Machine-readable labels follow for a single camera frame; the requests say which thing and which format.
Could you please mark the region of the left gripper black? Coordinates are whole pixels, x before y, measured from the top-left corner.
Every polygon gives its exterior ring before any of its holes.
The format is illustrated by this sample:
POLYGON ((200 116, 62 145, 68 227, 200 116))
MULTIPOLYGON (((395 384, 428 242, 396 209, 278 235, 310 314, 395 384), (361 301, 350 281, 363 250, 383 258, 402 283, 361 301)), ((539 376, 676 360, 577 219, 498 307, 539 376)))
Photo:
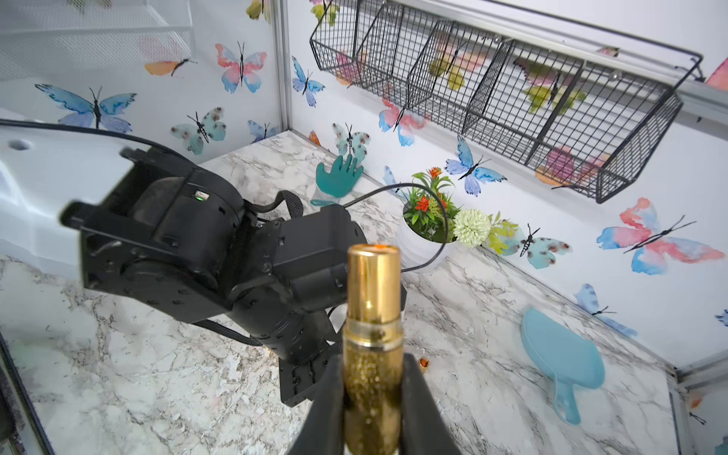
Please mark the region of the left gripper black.
POLYGON ((227 316, 246 331, 242 342, 279 360, 281 401, 313 399, 342 333, 328 314, 347 299, 347 252, 366 243, 348 210, 333 205, 256 227, 231 252, 227 316))

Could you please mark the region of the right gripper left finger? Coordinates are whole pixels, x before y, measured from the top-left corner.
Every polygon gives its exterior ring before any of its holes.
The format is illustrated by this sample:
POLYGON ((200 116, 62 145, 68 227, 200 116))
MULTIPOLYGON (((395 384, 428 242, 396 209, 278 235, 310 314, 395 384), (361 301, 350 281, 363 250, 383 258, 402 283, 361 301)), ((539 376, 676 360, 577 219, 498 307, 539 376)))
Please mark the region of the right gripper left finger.
POLYGON ((329 360, 315 393, 313 404, 301 431, 288 449, 288 455, 344 453, 342 355, 335 355, 329 360))

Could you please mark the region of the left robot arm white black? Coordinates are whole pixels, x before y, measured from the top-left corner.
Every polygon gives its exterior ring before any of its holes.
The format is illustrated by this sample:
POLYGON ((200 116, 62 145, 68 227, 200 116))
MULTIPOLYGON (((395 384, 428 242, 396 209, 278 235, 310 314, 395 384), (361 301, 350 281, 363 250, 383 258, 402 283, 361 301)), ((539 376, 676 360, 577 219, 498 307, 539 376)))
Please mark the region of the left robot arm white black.
POLYGON ((329 394, 342 351, 330 312, 347 299, 347 253, 365 242, 343 206, 306 213, 279 191, 247 201, 223 177, 149 140, 97 204, 73 199, 83 285, 127 297, 279 360, 282 403, 329 394))

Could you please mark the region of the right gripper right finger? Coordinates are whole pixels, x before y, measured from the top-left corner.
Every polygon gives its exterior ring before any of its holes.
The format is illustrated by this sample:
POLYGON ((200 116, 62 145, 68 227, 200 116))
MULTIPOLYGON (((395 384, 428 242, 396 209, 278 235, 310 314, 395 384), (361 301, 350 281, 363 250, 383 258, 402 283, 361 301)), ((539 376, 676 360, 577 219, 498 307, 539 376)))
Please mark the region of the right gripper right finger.
POLYGON ((461 451, 441 417, 420 371, 419 362, 411 354, 404 354, 401 392, 400 453, 460 455, 461 451))

